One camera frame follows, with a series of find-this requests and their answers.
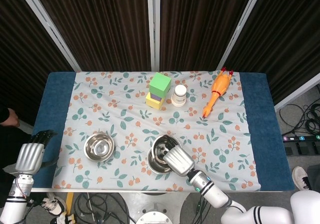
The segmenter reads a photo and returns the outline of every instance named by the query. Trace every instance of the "jar lid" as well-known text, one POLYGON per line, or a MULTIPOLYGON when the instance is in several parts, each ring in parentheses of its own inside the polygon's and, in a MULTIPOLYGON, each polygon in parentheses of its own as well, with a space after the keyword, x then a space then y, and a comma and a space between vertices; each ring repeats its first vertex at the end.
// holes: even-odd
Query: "jar lid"
POLYGON ((187 88, 184 85, 177 85, 174 89, 174 92, 177 96, 184 96, 187 92, 187 88))

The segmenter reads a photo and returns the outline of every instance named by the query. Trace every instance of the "floral tablecloth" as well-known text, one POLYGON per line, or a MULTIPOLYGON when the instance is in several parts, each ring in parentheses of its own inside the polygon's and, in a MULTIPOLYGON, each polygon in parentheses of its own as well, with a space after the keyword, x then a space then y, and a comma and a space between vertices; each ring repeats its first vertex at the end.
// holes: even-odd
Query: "floral tablecloth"
POLYGON ((77 73, 52 187, 194 192, 186 178, 157 175, 147 165, 153 141, 168 134, 222 190, 259 190, 239 73, 202 118, 218 73, 164 72, 172 82, 161 110, 145 104, 153 72, 77 73), (187 87, 187 102, 180 108, 170 102, 178 84, 187 87), (85 157, 83 146, 98 131, 112 136, 116 147, 110 159, 95 163, 85 157))

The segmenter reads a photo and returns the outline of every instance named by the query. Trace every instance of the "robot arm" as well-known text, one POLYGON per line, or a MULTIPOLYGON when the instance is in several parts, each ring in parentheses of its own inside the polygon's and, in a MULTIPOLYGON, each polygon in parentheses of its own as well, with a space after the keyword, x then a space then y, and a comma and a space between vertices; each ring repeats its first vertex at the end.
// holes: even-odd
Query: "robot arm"
POLYGON ((45 147, 55 133, 41 131, 31 137, 30 143, 22 145, 15 165, 18 176, 13 181, 0 221, 4 224, 25 223, 25 212, 34 184, 33 175, 43 166, 45 147))
POLYGON ((163 160, 179 176, 188 176, 189 182, 214 208, 227 208, 222 224, 293 224, 292 214, 278 207, 253 207, 249 211, 221 191, 202 171, 195 170, 195 163, 180 146, 172 148, 163 160))

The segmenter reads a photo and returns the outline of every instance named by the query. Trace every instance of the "person's hand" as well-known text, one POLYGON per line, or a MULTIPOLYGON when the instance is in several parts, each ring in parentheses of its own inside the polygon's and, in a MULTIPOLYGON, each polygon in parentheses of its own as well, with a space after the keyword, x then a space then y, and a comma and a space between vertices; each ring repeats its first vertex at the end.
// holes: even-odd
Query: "person's hand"
POLYGON ((5 126, 19 127, 20 122, 16 112, 11 108, 8 108, 8 110, 9 110, 9 117, 4 122, 0 123, 0 125, 4 127, 5 126))

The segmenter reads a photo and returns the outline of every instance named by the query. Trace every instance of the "white jar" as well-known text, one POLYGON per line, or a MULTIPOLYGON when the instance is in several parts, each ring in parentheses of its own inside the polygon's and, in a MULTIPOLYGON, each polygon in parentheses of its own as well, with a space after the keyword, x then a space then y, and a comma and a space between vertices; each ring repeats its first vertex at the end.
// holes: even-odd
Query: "white jar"
POLYGON ((187 100, 187 88, 184 85, 177 85, 174 89, 174 93, 171 97, 171 103, 175 107, 182 107, 187 100))

